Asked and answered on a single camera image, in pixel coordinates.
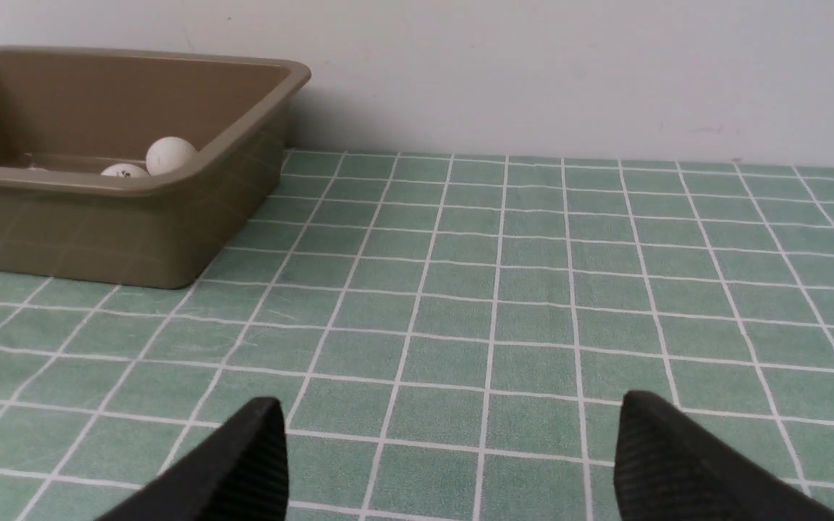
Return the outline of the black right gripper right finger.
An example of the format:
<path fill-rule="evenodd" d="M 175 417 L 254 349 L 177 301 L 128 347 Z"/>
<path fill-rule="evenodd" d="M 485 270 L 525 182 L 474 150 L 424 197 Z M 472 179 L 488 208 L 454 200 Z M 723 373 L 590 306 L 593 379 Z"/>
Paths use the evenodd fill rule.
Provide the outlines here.
<path fill-rule="evenodd" d="M 623 520 L 834 520 L 646 390 L 623 396 L 613 490 Z"/>

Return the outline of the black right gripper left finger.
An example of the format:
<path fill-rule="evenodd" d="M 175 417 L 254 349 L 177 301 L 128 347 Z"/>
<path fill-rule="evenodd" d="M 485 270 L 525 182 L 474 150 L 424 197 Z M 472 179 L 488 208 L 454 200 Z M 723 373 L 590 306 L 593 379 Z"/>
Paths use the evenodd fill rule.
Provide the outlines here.
<path fill-rule="evenodd" d="M 285 520 L 287 433 L 278 399 L 254 398 L 100 520 Z"/>

